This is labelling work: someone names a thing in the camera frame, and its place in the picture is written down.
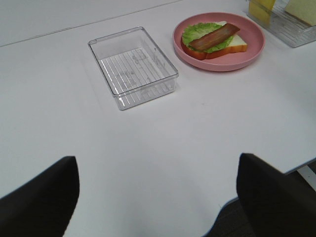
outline clear plastic bin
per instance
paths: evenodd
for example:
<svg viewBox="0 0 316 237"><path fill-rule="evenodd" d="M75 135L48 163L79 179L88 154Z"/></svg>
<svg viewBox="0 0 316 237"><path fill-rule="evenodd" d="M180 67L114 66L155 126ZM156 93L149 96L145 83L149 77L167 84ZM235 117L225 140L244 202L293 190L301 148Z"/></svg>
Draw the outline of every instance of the clear plastic bin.
<svg viewBox="0 0 316 237"><path fill-rule="evenodd" d="M177 69L143 27L94 39L88 45L120 110L175 90Z"/></svg>
<svg viewBox="0 0 316 237"><path fill-rule="evenodd" d="M248 17L290 47L298 47L316 40L316 26L309 26L284 10L289 0L276 0L272 10L265 8L256 0L246 0L246 2L255 4L265 11L270 16L270 20L263 21L258 16L252 15L249 10Z"/></svg>

